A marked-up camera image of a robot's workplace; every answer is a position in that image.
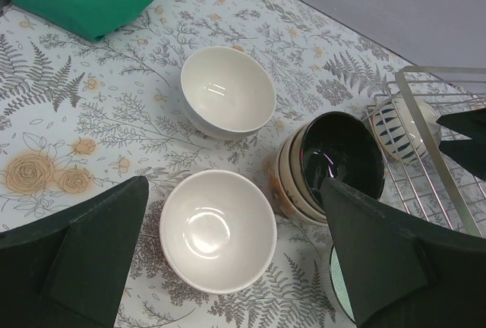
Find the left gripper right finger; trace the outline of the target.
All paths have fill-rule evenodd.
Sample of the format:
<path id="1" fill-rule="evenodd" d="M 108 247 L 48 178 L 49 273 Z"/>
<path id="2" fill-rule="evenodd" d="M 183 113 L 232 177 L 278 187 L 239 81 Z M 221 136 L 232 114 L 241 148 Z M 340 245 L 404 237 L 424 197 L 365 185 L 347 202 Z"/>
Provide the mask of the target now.
<path id="1" fill-rule="evenodd" d="M 335 178 L 321 188 L 358 327 L 483 327 L 485 239 L 404 213 Z"/>

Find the pale green ribbed bowl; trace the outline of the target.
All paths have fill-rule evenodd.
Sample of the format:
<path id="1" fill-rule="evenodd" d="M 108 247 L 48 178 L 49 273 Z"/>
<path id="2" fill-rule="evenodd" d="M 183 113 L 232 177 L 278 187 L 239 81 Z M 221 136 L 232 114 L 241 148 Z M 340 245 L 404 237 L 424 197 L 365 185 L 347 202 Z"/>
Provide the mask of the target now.
<path id="1" fill-rule="evenodd" d="M 355 323 L 349 293 L 342 274 L 339 258 L 334 246 L 330 249 L 329 274 L 332 302 L 338 312 L 340 312 L 348 321 Z"/>

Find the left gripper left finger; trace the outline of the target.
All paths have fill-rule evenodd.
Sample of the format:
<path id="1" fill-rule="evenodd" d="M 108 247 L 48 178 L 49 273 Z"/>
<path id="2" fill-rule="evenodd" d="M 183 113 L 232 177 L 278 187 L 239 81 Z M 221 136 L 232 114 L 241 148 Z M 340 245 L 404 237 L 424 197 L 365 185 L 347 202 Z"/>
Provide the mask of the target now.
<path id="1" fill-rule="evenodd" d="M 112 327 L 149 196 L 135 176 L 1 233 L 3 327 Z"/>

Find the white bowl with dark stripes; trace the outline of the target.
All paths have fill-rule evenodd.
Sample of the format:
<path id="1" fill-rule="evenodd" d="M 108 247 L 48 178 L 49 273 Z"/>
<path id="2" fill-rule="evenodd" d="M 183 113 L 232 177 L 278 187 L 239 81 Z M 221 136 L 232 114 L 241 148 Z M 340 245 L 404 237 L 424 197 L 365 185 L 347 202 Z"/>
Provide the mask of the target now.
<path id="1" fill-rule="evenodd" d="M 371 116 L 371 127 L 379 144 L 393 159 L 409 165 L 429 156 L 423 137 L 401 96 L 385 102 Z"/>

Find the beige plain bowl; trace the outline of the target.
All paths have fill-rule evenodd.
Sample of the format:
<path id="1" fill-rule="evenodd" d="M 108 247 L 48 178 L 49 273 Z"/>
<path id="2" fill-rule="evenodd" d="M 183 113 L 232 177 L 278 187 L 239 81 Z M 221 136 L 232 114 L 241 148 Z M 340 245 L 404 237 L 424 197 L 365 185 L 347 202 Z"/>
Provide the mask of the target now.
<path id="1" fill-rule="evenodd" d="M 167 197 L 159 236 L 167 263 L 183 282 L 226 295 L 252 285 L 270 265 L 276 218 L 248 178 L 205 170 L 187 177 Z"/>

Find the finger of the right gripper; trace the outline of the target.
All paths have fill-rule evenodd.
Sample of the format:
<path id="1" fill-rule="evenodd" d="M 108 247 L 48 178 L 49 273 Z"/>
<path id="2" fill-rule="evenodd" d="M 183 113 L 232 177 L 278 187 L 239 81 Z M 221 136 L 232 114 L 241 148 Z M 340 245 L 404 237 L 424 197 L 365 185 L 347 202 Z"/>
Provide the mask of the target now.
<path id="1" fill-rule="evenodd" d="M 442 140 L 439 150 L 475 177 L 485 181 L 485 136 Z"/>
<path id="2" fill-rule="evenodd" d="M 485 116 L 486 109 L 482 108 L 442 115 L 437 123 L 473 140 L 485 140 Z"/>

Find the olive bowl with drawing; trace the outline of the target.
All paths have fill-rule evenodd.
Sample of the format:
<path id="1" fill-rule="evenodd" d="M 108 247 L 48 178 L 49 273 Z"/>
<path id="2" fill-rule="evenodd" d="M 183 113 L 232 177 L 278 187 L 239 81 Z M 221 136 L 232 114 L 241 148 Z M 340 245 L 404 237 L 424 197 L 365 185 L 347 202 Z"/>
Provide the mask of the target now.
<path id="1" fill-rule="evenodd" d="M 326 112 L 305 127 L 299 145 L 299 171 L 312 202 L 323 210 L 327 178 L 378 200 L 385 181 L 380 147 L 365 124 L 346 112 Z"/>

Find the beige bowl with gold pattern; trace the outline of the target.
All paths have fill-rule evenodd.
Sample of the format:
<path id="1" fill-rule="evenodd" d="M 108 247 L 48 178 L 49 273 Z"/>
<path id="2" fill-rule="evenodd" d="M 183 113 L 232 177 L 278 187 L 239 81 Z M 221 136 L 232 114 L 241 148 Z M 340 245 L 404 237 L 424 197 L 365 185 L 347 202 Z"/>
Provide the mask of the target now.
<path id="1" fill-rule="evenodd" d="M 308 225 L 326 226 L 327 218 L 305 199 L 295 183 L 296 178 L 290 167 L 291 145 L 302 129 L 300 127 L 289 135 L 279 149 L 269 154 L 262 163 L 270 189 L 271 204 L 288 219 Z"/>

